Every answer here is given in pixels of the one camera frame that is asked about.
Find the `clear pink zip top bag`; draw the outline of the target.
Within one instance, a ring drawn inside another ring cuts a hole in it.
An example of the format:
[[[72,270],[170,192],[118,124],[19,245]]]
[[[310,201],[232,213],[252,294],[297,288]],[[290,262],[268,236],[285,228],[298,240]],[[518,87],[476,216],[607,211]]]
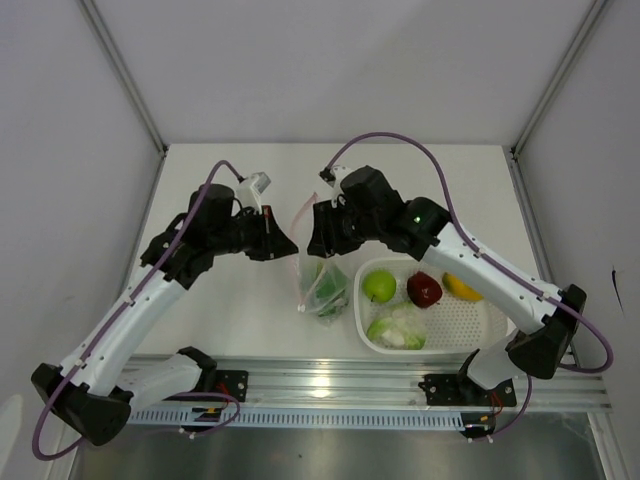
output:
[[[351,280],[333,259],[307,253],[312,227],[313,206],[319,201],[314,192],[294,215],[288,235],[299,247],[290,259],[297,311],[324,326],[332,325],[350,303]]]

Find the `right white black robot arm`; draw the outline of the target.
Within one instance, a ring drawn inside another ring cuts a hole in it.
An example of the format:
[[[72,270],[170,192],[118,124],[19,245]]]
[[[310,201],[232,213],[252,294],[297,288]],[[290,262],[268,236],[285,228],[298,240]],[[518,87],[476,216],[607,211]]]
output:
[[[519,373],[541,380],[554,376],[577,331],[574,315],[584,308],[584,290],[534,281],[500,259],[489,260],[490,249],[458,230],[448,210],[425,197],[402,199],[378,169],[332,167],[320,177],[332,195],[313,207],[309,255],[330,258],[379,241],[454,275],[514,323],[515,334],[463,364],[456,389],[464,401],[481,402]]]

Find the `green lettuce leaf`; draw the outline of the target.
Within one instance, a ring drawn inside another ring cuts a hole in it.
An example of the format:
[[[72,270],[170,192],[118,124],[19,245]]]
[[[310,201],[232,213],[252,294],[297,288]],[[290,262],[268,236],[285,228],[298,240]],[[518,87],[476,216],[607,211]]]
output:
[[[299,273],[298,311],[329,321],[339,316],[350,300],[350,280],[329,260],[308,260]]]

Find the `pale green cabbage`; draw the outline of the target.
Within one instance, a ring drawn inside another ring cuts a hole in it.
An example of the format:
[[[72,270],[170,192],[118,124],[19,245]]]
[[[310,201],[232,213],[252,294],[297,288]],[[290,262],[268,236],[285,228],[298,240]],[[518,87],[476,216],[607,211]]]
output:
[[[411,302],[394,304],[375,316],[366,337],[380,348],[421,350],[427,337],[426,315]]]

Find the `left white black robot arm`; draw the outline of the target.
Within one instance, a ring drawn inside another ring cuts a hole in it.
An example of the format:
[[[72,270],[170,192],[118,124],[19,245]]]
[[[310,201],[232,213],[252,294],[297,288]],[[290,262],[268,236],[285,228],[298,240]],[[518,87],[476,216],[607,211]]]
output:
[[[237,188],[210,184],[191,195],[189,209],[155,236],[133,282],[91,334],[57,365],[40,364],[31,382],[49,410],[82,439],[109,443],[132,413],[165,399],[204,400],[219,391],[217,363],[185,347],[163,363],[126,375],[123,369],[163,314],[208,272],[215,258],[243,253],[253,261],[295,255],[297,246],[261,201],[269,181],[258,173]]]

